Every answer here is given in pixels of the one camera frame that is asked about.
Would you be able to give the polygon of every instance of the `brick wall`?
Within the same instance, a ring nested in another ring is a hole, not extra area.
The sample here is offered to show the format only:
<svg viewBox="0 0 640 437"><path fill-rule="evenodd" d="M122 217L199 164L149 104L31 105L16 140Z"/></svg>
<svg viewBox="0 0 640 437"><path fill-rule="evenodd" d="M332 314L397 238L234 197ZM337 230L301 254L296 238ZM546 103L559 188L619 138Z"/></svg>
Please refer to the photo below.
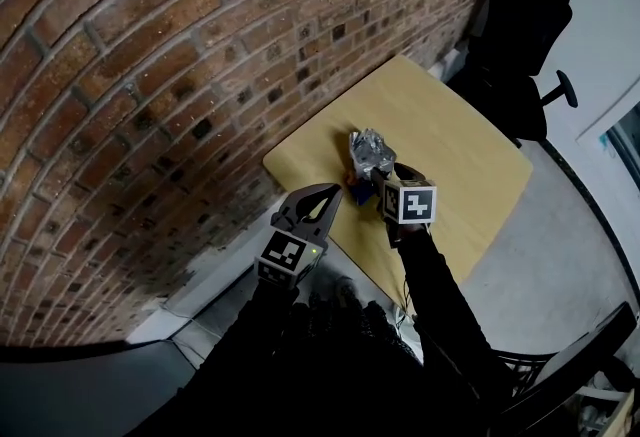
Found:
<svg viewBox="0 0 640 437"><path fill-rule="evenodd" d="M0 344L123 338L279 195L264 154L476 0L1 0Z"/></svg>

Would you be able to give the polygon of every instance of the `table top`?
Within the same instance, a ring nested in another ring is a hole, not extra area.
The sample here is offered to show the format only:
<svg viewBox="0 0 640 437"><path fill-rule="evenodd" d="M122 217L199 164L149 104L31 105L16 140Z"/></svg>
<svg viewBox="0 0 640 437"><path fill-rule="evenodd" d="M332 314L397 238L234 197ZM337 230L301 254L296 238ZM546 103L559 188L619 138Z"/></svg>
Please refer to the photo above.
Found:
<svg viewBox="0 0 640 437"><path fill-rule="evenodd" d="M625 437L629 435L631 417L633 416L634 390L632 389L624 399L618 403L616 410L611 414L598 437Z"/></svg>
<svg viewBox="0 0 640 437"><path fill-rule="evenodd" d="M516 205L531 163L446 85L397 56L276 146L264 166L287 191L315 183L345 186L348 134L367 127L384 136L398 161L437 185L432 235L456 282L464 280ZM389 247L377 200L357 207L345 190L330 237L402 306L404 267Z"/></svg>

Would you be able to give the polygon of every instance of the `black office chair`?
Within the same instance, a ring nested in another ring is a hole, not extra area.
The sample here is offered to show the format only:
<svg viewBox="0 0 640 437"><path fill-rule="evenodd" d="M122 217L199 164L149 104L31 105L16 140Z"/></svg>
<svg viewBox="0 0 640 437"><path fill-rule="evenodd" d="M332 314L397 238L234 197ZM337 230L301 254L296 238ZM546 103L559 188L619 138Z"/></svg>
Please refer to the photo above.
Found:
<svg viewBox="0 0 640 437"><path fill-rule="evenodd" d="M497 352L513 369L517 384L510 405L491 425L491 437L527 435L601 371L635 328L633 311L624 302L595 330L561 352L547 355Z"/></svg>
<svg viewBox="0 0 640 437"><path fill-rule="evenodd" d="M448 83L512 140L544 140L544 106L566 95L576 108L567 76L542 99L530 78L540 73L549 50L571 21L569 0L489 0L482 37L469 43L465 66Z"/></svg>

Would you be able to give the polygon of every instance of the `black sleeve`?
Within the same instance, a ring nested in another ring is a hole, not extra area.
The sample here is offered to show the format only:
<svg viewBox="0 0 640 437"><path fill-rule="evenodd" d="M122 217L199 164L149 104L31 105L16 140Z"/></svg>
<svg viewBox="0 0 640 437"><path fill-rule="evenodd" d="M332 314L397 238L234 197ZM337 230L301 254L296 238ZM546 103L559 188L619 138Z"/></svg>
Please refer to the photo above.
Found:
<svg viewBox="0 0 640 437"><path fill-rule="evenodd" d="M423 351L434 343L444 352L485 406L511 397L511 370L493 352L445 258L426 230L409 234L398 247L417 313Z"/></svg>
<svg viewBox="0 0 640 437"><path fill-rule="evenodd" d="M127 435L165 435L170 428L185 422L197 426L196 418L205 423L212 407L223 410L225 401L230 406L238 405L252 383L259 381L259 373L275 350L297 296L297 288L284 291L260 281L253 298L189 383Z"/></svg>

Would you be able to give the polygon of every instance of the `crumpled foil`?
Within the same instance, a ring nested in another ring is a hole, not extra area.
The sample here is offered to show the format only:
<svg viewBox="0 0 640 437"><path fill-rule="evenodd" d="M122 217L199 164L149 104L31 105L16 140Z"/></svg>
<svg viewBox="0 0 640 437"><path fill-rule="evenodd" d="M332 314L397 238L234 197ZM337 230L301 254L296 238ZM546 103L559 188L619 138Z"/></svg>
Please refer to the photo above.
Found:
<svg viewBox="0 0 640 437"><path fill-rule="evenodd" d="M369 181L374 167L388 178L396 161L394 150L384 143L380 133L371 128L349 134L349 154L358 179Z"/></svg>

